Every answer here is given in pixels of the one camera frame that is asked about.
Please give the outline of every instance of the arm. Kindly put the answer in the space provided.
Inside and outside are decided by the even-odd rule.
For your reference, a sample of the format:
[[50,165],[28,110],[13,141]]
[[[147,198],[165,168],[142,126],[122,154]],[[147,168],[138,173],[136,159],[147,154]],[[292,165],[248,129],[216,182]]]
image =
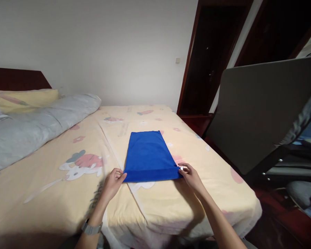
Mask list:
[[214,232],[214,237],[220,249],[246,249],[241,239],[237,236],[235,230],[229,224],[217,204],[214,202],[197,171],[187,163],[179,163],[180,166],[186,166],[183,170],[179,170],[183,175],[187,184],[192,188],[197,198],[200,200],[208,221]]
[[[88,224],[90,226],[100,226],[108,203],[118,192],[126,176],[127,173],[123,174],[122,170],[117,168],[113,169],[112,172],[107,176],[99,201],[96,205],[96,208],[94,209],[93,214],[89,218]],[[90,236],[82,232],[75,249],[96,249],[98,240],[99,233]]]

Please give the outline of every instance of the blue towel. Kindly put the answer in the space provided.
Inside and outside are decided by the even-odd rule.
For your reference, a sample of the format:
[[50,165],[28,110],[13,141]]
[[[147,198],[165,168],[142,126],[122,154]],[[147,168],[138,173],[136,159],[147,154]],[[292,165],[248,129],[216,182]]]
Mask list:
[[124,182],[154,182],[181,178],[160,131],[132,132]]

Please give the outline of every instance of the wristwatch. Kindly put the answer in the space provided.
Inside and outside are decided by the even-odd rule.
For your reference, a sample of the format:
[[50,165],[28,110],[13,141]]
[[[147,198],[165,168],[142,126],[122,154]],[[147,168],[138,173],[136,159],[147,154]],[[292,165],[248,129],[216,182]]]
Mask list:
[[95,235],[97,233],[100,233],[101,231],[101,227],[103,226],[103,223],[100,224],[100,226],[98,227],[92,227],[90,226],[87,222],[89,221],[89,219],[86,219],[86,221],[84,222],[84,224],[82,225],[82,231],[86,234],[86,235]]

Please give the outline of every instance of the yellow bed sheet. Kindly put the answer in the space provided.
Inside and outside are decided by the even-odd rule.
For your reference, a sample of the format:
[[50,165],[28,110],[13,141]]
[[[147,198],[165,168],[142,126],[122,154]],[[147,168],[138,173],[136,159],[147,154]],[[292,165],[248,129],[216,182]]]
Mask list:
[[[36,152],[0,171],[0,248],[57,247],[78,232],[105,176],[124,169],[131,132],[160,130],[176,163],[196,168],[242,237],[261,216],[252,189],[164,105],[100,107]],[[182,179],[125,183],[102,232],[112,248],[162,248],[173,235],[211,236],[204,210]]]

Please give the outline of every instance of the doorway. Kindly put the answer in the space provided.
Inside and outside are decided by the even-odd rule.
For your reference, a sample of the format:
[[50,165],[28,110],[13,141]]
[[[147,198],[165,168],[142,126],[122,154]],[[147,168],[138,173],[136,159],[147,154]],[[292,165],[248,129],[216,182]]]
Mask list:
[[200,0],[177,114],[208,116],[252,0]]

